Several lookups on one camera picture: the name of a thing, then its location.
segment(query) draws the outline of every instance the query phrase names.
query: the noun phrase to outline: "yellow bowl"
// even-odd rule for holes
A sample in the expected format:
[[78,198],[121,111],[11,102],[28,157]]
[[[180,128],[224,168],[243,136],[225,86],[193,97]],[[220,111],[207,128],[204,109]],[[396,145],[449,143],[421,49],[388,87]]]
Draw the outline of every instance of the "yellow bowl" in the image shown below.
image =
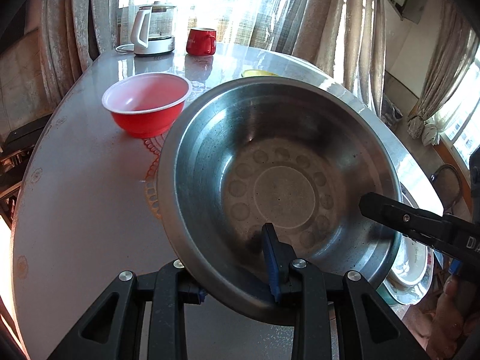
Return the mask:
[[256,76],[272,76],[272,77],[279,77],[278,74],[266,71],[266,70],[246,70],[241,74],[242,77],[256,77]]

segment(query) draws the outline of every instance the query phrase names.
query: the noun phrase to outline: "electric kettle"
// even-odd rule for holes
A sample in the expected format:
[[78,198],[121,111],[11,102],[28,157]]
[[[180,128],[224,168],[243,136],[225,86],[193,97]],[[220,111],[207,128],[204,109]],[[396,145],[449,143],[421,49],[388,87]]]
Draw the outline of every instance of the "electric kettle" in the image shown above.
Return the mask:
[[176,8],[159,1],[139,7],[130,35],[135,54],[162,54],[175,49]]

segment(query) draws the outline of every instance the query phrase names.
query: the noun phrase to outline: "white tabletop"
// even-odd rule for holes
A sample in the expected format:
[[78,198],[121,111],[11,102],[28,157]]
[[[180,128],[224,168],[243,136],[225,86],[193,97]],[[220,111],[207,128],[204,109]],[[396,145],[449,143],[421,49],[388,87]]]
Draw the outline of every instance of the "white tabletop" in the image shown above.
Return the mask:
[[[152,179],[162,138],[144,142],[115,125],[101,97],[112,84],[148,71],[193,82],[188,103],[246,69],[264,69],[327,90],[375,130],[400,181],[420,208],[443,208],[412,156],[350,92],[288,55],[219,43],[210,58],[183,47],[157,57],[102,54],[63,99],[23,180],[13,224],[15,318],[32,360],[44,360],[120,271],[144,274],[175,258],[156,212]],[[212,297],[187,306],[189,358],[289,359],[293,330],[250,320]]]

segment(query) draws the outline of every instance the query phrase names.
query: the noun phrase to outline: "silver bolt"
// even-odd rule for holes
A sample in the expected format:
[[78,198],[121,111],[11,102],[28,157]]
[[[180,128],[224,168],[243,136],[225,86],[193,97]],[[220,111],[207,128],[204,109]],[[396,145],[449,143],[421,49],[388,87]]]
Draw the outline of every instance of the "silver bolt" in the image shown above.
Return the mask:
[[182,269],[182,268],[185,268],[182,264],[182,262],[179,260],[179,259],[176,259],[174,262],[173,262],[173,266],[175,268],[178,268],[178,269]]
[[120,275],[118,276],[118,278],[121,280],[121,281],[129,281],[132,277],[134,276],[134,274],[130,271],[123,271],[122,273],[120,273]]
[[307,266],[307,262],[304,259],[295,259],[292,261],[292,265],[295,268],[302,269]]
[[359,281],[362,278],[362,276],[357,271],[350,271],[346,274],[346,276],[351,281]]

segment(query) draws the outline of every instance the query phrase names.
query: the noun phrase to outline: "red bowl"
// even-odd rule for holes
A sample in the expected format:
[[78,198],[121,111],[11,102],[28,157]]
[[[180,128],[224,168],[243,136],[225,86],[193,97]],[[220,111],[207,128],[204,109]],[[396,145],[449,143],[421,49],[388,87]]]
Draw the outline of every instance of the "red bowl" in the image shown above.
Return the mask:
[[109,87],[102,105],[113,120],[135,138],[152,138],[167,131],[191,93],[186,78],[169,73],[142,73]]

